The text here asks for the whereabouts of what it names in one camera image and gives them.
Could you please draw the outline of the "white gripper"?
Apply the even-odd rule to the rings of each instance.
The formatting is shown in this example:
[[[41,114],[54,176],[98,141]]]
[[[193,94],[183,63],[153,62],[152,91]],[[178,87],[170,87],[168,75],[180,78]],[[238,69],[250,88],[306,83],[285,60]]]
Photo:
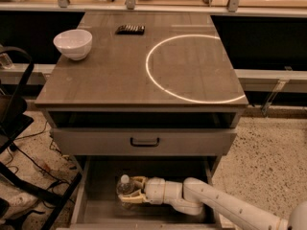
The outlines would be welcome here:
[[[133,176],[130,181],[134,185],[135,192],[129,195],[119,195],[124,203],[141,204],[148,201],[153,205],[160,205],[164,200],[166,181],[162,178],[148,178],[146,176]]]

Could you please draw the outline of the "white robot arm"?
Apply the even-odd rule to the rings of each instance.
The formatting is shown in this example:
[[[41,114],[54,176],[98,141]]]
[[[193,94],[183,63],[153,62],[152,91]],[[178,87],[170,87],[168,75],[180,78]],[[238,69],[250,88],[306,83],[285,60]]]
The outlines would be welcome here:
[[[182,183],[145,176],[119,179],[116,192],[126,204],[168,204],[176,211],[197,216],[205,204],[243,230],[307,230],[307,202],[298,204],[288,219],[277,217],[193,177]]]

